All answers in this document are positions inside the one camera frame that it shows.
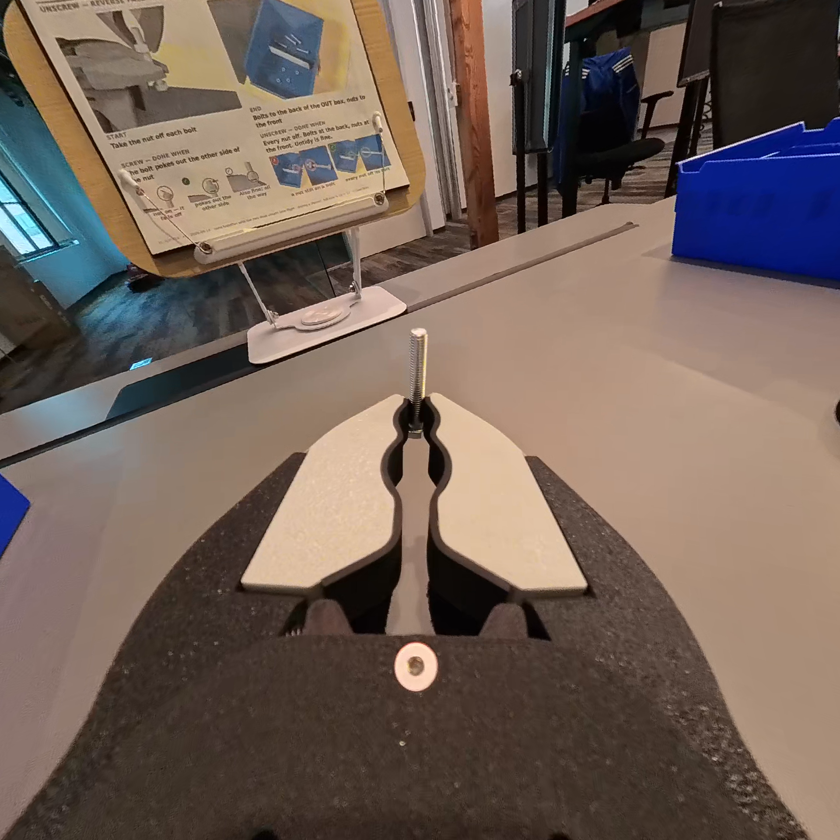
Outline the blue jacket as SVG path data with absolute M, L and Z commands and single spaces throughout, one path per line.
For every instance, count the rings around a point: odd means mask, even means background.
M 580 117 L 574 139 L 577 178 L 605 182 L 605 195 L 632 165 L 641 100 L 629 47 L 584 58 Z

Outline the glass window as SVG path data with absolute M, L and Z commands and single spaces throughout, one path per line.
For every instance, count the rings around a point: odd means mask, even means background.
M 19 263 L 51 256 L 79 244 L 75 238 L 57 238 L 51 234 L 4 174 L 1 174 L 1 239 L 2 246 Z

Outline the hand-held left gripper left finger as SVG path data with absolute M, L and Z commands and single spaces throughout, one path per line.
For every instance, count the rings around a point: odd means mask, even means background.
M 311 445 L 240 584 L 315 595 L 379 561 L 399 560 L 404 399 L 390 395 Z

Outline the black office chair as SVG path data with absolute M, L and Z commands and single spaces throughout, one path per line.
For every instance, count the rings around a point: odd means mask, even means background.
M 581 114 L 581 124 L 575 154 L 575 170 L 586 184 L 603 181 L 601 205 L 609 204 L 611 190 L 618 189 L 625 174 L 642 161 L 659 154 L 665 142 L 649 138 L 657 104 L 674 95 L 673 90 L 662 91 L 641 98 L 645 105 L 644 124 L 640 138 L 629 129 L 620 103 L 614 98 L 601 98 L 588 104 Z

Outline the printed instruction sheet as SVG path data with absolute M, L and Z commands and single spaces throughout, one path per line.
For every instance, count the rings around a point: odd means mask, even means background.
M 362 2 L 20 2 L 154 256 L 409 185 Z

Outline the black metal desk frame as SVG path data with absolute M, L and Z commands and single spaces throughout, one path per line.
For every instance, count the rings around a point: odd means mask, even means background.
M 689 52 L 690 30 L 695 2 L 598 1 L 566 17 L 564 42 L 570 47 L 568 90 L 560 94 L 563 161 L 560 178 L 562 217 L 577 212 L 581 177 L 574 173 L 576 144 L 581 121 L 581 84 L 584 53 L 594 47 L 605 32 L 617 35 L 648 33 L 679 23 L 686 23 L 681 58 Z M 677 86 L 685 89 L 678 129 L 671 155 L 665 196 L 676 194 L 678 163 L 697 152 L 708 90 L 708 71 L 688 77 L 678 76 Z

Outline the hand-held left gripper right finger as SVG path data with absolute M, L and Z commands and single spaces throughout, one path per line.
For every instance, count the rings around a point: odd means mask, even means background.
M 427 397 L 432 544 L 514 599 L 582 595 L 587 580 L 519 446 L 446 396 Z

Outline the wooden post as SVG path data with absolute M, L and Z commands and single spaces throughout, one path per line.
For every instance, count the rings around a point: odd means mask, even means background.
M 499 240 L 492 162 L 481 1 L 451 1 L 449 14 L 458 84 L 458 138 L 472 250 Z

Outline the blue plastic bin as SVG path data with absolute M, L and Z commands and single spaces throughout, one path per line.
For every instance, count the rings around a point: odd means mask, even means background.
M 673 257 L 839 281 L 839 119 L 678 163 Z
M 1 544 L 0 553 L 4 555 L 30 508 L 29 499 L 11 482 L 1 476 Z

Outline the silver bolt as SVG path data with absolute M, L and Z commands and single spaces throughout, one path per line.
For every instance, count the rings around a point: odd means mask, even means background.
M 423 408 L 426 396 L 427 331 L 414 328 L 409 335 L 409 396 L 411 417 L 408 434 L 420 438 L 424 432 Z

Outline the black monitor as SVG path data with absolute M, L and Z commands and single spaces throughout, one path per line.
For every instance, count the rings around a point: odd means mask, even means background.
M 511 4 L 513 150 L 548 153 L 558 137 L 565 1 Z
M 708 78 L 711 63 L 711 20 L 719 1 L 689 1 L 686 31 L 676 85 Z

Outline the brown cardboard box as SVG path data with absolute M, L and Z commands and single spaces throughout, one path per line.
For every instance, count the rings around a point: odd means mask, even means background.
M 44 284 L 1 247 L 2 351 L 47 350 L 76 333 L 76 325 Z

